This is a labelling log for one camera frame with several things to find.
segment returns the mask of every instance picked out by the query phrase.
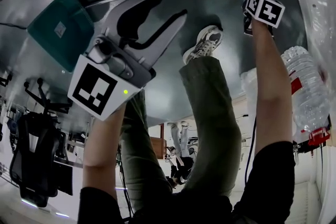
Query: chair backrest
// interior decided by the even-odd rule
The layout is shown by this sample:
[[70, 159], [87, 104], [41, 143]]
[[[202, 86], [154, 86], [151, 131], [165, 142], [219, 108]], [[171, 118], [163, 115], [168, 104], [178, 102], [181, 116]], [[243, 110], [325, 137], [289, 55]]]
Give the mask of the chair backrest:
[[36, 204], [45, 196], [57, 195], [54, 158], [59, 141], [59, 131], [50, 116], [30, 112], [19, 119], [18, 142], [9, 170], [21, 195]]

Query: fluorescent light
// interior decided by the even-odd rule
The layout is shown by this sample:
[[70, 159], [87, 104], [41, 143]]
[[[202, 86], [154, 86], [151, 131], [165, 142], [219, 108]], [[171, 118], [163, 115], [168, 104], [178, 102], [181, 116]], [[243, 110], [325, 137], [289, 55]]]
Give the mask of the fluorescent light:
[[27, 201], [27, 200], [25, 200], [25, 199], [21, 199], [21, 201], [23, 201], [24, 203], [26, 203], [26, 204], [28, 204], [28, 205], [30, 205], [30, 206], [33, 206], [33, 207], [37, 208], [37, 205], [34, 205], [34, 204], [31, 203], [30, 201]]
[[65, 214], [61, 214], [61, 213], [59, 213], [59, 212], [56, 212], [56, 215], [61, 216], [61, 217], [69, 218], [69, 216], [67, 216], [67, 215], [65, 215]]

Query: gray floor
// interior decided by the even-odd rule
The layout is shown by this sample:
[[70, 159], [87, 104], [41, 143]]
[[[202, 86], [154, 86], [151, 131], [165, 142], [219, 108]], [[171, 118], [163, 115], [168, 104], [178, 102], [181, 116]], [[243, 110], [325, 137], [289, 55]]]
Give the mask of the gray floor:
[[[0, 22], [28, 26], [53, 0], [3, 0], [0, 3]], [[81, 0], [83, 4], [94, 0]], [[275, 40], [281, 52], [301, 45], [306, 46], [305, 27], [298, 0], [280, 0], [286, 11]], [[146, 86], [149, 124], [179, 120], [192, 114], [185, 90], [179, 78], [183, 66], [182, 54], [193, 46], [198, 32], [209, 24], [221, 24], [225, 31], [222, 46], [216, 52], [220, 59], [233, 98], [242, 94], [239, 74], [255, 66], [251, 38], [243, 34], [241, 0], [164, 0], [153, 10], [148, 21], [140, 28], [143, 40], [150, 36], [173, 13], [188, 9], [184, 28], [173, 40], [168, 50], [154, 66], [157, 77]], [[91, 9], [92, 18], [98, 22], [111, 7], [109, 4]], [[27, 94], [23, 91], [26, 79], [32, 82], [42, 77], [50, 91], [66, 93], [71, 74], [62, 73], [56, 63], [25, 31], [0, 26], [0, 67], [10, 70], [14, 77], [10, 85], [1, 88], [0, 94], [8, 100], [25, 106]], [[64, 118], [66, 129], [86, 128], [90, 116], [74, 106]]]

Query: clear plastic bottle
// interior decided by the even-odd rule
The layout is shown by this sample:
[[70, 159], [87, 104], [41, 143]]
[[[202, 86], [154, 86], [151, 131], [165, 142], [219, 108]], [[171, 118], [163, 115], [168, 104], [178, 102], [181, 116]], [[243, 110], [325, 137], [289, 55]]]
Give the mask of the clear plastic bottle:
[[291, 81], [293, 118], [298, 128], [312, 132], [325, 127], [330, 111], [328, 90], [313, 58], [299, 46], [289, 48], [281, 57]]

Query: shoe sole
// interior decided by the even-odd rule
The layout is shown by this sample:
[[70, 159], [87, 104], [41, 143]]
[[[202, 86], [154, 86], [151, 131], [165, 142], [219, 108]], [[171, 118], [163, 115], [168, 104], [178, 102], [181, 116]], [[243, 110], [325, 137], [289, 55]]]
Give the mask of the shoe sole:
[[189, 50], [187, 50], [187, 51], [183, 54], [182, 59], [183, 59], [183, 62], [184, 62], [185, 65], [187, 64], [187, 58], [188, 58], [188, 56], [189, 56], [189, 55], [191, 54], [191, 52], [196, 48], [198, 42], [201, 40], [201, 38], [204, 36], [204, 34], [205, 34], [206, 32], [208, 32], [208, 30], [209, 30], [210, 28], [213, 28], [214, 26], [215, 26], [215, 27], [218, 27], [218, 26], [216, 26], [216, 25], [209, 25], [209, 26], [205, 27], [204, 29], [202, 29], [202, 30], [199, 32], [199, 34], [198, 34], [198, 36], [197, 36], [197, 40], [196, 40], [196, 45], [195, 45], [194, 47], [191, 47]]

